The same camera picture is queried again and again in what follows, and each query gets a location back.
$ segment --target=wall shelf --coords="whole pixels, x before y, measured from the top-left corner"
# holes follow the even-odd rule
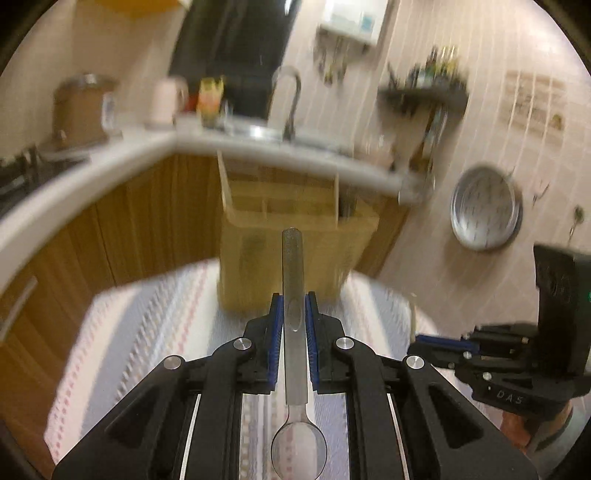
[[[447,107],[448,111],[459,113],[466,112],[468,94],[465,90],[449,89],[440,86],[428,88],[400,88],[391,89],[382,87],[378,89],[378,96],[385,99],[396,110],[406,113],[410,110],[414,114],[418,105],[424,102],[434,102]]]

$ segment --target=faucet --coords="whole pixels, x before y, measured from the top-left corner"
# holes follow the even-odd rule
[[[296,80],[295,81],[295,95],[294,95],[293,101],[291,103],[290,116],[287,118],[287,122],[285,122],[285,128],[283,129],[283,140],[290,142],[296,137],[296,135],[295,135],[296,134],[296,126],[294,125],[294,117],[296,115],[295,112],[297,109],[297,104],[300,101],[301,77],[300,77],[300,72],[298,72],[298,70],[295,67],[291,67],[291,66],[279,67],[275,71],[275,73],[273,74],[273,80],[272,80],[273,93],[272,93],[271,99],[275,95],[275,90],[277,88],[277,82],[279,81],[279,78],[284,75],[292,76]]]

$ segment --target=brown canister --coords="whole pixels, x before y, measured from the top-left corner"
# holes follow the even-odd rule
[[[85,73],[63,82],[54,92],[53,133],[59,148],[82,147],[106,141],[114,128],[118,82]]]

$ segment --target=hand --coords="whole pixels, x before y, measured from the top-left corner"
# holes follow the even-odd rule
[[[544,423],[544,425],[548,426],[546,437],[550,437],[563,427],[564,423],[569,418],[572,409],[573,406],[568,402],[562,411],[556,415],[554,420]],[[535,433],[530,433],[525,428],[525,418],[515,415],[514,413],[509,413],[508,411],[503,412],[501,432],[503,432],[513,445],[523,453],[525,453],[525,450],[531,441],[531,437]]]

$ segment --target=cabinet handle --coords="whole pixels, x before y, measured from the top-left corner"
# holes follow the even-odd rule
[[[27,303],[27,300],[33,294],[33,290],[35,290],[37,284],[37,278],[31,277],[25,288],[22,289],[20,296],[17,298],[16,302],[10,309],[10,312],[8,312],[8,315],[4,319],[4,322],[2,322],[2,326],[0,327],[0,343],[2,343],[6,339],[8,332],[12,328],[12,324],[21,314],[23,308],[25,307],[25,303]]]

